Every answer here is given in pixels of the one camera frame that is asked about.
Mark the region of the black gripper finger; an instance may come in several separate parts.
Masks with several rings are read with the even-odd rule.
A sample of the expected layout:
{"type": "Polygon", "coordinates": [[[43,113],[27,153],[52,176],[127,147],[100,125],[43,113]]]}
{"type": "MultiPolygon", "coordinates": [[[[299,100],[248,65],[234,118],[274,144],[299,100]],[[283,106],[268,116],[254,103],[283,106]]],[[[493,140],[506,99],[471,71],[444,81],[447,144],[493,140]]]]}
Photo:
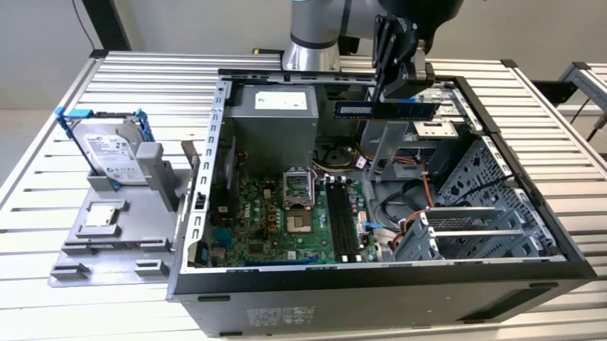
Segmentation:
{"type": "Polygon", "coordinates": [[[387,14],[376,16],[372,66],[376,86],[372,94],[372,118],[386,118],[382,99],[404,99],[420,92],[412,57],[418,49],[416,31],[410,22],[387,14]]]}

